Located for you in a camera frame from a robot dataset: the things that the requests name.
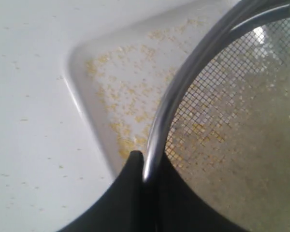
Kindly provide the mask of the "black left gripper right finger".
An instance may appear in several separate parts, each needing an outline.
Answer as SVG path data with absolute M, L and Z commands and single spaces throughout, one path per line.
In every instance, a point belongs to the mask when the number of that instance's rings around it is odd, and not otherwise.
M 156 176 L 149 213 L 156 232 L 244 231 L 196 195 L 165 154 Z

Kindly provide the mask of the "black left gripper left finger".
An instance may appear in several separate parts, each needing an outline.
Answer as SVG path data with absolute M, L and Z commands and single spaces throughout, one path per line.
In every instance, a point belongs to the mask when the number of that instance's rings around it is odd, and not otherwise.
M 139 232 L 144 157 L 130 152 L 119 176 L 86 212 L 61 232 Z

